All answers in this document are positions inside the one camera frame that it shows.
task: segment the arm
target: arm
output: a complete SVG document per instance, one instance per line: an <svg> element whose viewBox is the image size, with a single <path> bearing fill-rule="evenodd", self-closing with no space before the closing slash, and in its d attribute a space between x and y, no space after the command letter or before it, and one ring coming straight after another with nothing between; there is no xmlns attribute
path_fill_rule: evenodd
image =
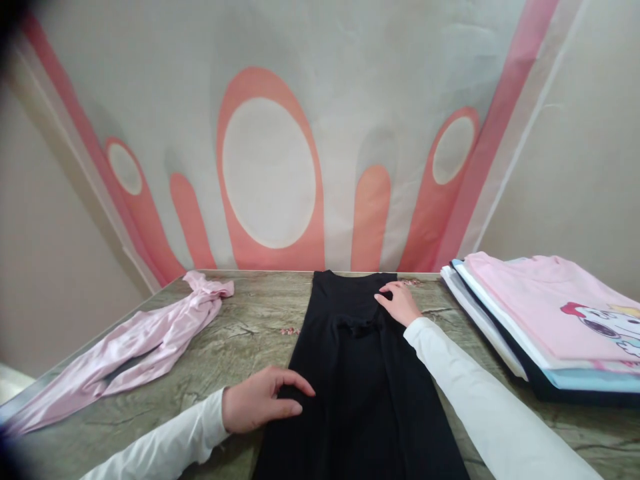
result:
<svg viewBox="0 0 640 480"><path fill-rule="evenodd" d="M250 432L268 421L300 415L298 402L275 398L282 385L315 395L296 372L267 367L140 437L81 480L174 480L193 462L206 462L231 433Z"/></svg>
<svg viewBox="0 0 640 480"><path fill-rule="evenodd" d="M408 288L383 287L376 299L407 327L405 338L442 389L497 480L601 479L525 404L478 365L432 321L421 316Z"/></svg>
<svg viewBox="0 0 640 480"><path fill-rule="evenodd" d="M81 480L174 480L191 463L205 462L229 434L222 422L223 390L140 437Z"/></svg>

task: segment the person's right hand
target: person's right hand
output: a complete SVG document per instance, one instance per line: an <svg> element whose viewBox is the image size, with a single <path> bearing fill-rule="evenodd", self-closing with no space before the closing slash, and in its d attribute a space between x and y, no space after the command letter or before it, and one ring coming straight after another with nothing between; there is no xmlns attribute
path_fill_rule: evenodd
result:
<svg viewBox="0 0 640 480"><path fill-rule="evenodd" d="M374 298L386 308L395 320L405 327L408 327L416 318L422 317L422 312L416 306L409 288L404 283L399 281L389 282L380 291L390 291L393 294L393 300L387 300L379 293L376 293Z"/></svg>
<svg viewBox="0 0 640 480"><path fill-rule="evenodd" d="M294 417L302 406L291 399L276 398L283 385L293 385L305 395L315 396L300 374L293 370L267 367L222 394L222 423L229 433L246 433L266 422Z"/></svg>

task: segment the stack of folded clothes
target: stack of folded clothes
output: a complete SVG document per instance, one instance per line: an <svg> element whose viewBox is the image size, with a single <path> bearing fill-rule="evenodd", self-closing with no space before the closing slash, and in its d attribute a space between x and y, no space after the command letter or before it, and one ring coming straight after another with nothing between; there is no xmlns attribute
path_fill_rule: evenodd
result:
<svg viewBox="0 0 640 480"><path fill-rule="evenodd" d="M573 262L454 260L442 279L542 401L640 408L640 303Z"/></svg>

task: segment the green marble surface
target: green marble surface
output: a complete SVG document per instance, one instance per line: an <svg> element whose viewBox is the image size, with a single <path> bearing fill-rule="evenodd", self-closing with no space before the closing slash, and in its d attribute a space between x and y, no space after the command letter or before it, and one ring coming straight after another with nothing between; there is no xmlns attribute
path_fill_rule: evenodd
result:
<svg viewBox="0 0 640 480"><path fill-rule="evenodd" d="M287 366L297 336L282 335L280 330L302 326L312 274L206 273L211 278L234 280L235 295L224 300L218 317L192 340L169 374L131 392L101 399L64 421L18 440L38 478L76 480L219 388L240 382L267 365ZM512 382L506 375L440 284L438 275L400 274L400 277L418 280L419 283L410 288L425 316L432 318L452 340L503 382L606 480L640 478L640 411L538 402L526 386ZM140 309L159 308L189 293L189 286L176 280ZM2 406L0 415L9 416L96 341ZM441 398L471 478L493 478L450 404L442 394ZM232 436L222 448L214 450L208 462L192 465L182 478L248 479L260 442L260 431Z"/></svg>

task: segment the cartoon dog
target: cartoon dog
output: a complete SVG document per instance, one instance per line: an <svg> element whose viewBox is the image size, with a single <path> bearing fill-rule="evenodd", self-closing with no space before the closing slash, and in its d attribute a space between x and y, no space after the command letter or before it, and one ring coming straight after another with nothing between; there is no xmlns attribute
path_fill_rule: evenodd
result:
<svg viewBox="0 0 640 480"><path fill-rule="evenodd" d="M598 310L569 302L560 308L567 315L575 315L591 330L616 340L616 344L630 355L640 357L640 347L622 337L629 337L640 341L640 319L619 311Z"/></svg>

